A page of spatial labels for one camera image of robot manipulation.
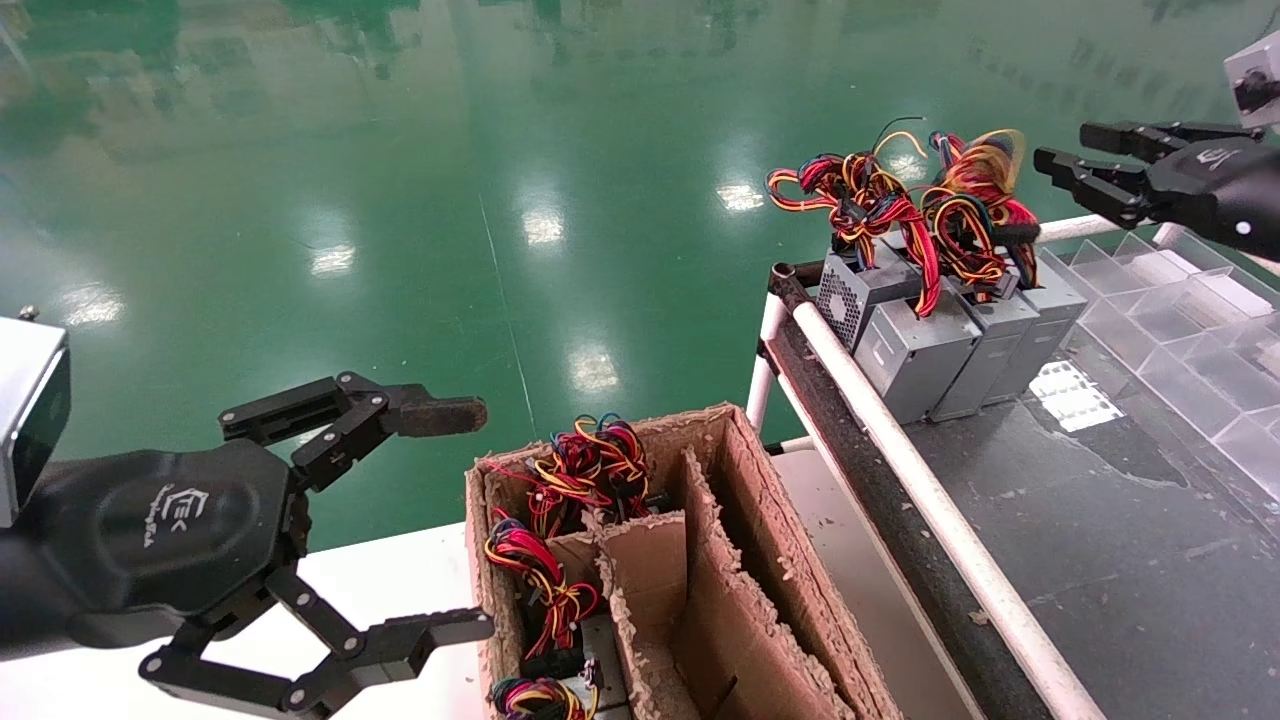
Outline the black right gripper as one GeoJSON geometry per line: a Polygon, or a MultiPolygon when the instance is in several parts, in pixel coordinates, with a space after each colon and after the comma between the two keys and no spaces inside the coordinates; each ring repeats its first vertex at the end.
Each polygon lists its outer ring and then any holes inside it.
{"type": "Polygon", "coordinates": [[[1263,128],[1221,123],[1085,122],[1083,147],[1156,161],[1148,183],[1143,167],[1057,149],[1036,149],[1034,169],[1079,206],[1124,229],[1151,217],[1276,264],[1279,150],[1260,143],[1265,135],[1263,128]]]}

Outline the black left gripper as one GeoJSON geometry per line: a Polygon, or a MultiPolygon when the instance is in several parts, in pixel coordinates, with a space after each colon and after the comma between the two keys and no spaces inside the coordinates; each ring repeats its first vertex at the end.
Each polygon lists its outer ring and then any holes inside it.
{"type": "Polygon", "coordinates": [[[223,411],[232,442],[216,448],[54,462],[35,487],[35,606],[198,616],[141,662],[143,680],[257,717],[330,719],[362,691],[417,679],[434,651],[493,637],[495,623],[474,607],[357,629],[291,568],[307,533],[300,491],[324,491],[392,436],[470,434],[488,418],[477,396],[343,372],[223,411]],[[306,433],[291,466],[264,448],[306,433]],[[326,646],[312,670],[289,679],[204,657],[220,632],[275,605],[326,646]]]}

